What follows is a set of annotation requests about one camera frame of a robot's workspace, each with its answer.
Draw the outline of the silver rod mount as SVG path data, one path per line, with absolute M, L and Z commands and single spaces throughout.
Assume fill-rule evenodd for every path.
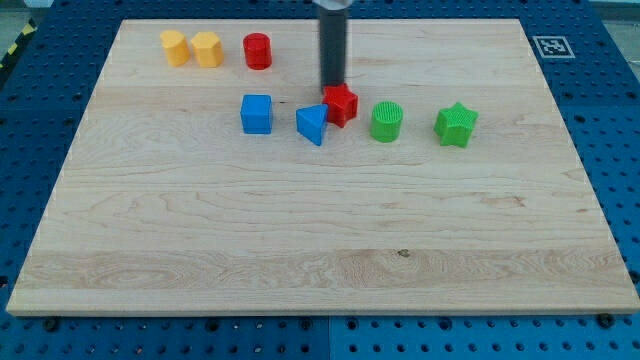
M 345 10 L 352 5 L 353 0 L 313 0 L 313 2 L 325 10 Z

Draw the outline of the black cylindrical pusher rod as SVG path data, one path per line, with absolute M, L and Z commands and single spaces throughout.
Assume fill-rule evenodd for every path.
M 346 70 L 347 9 L 318 8 L 321 88 L 344 83 Z

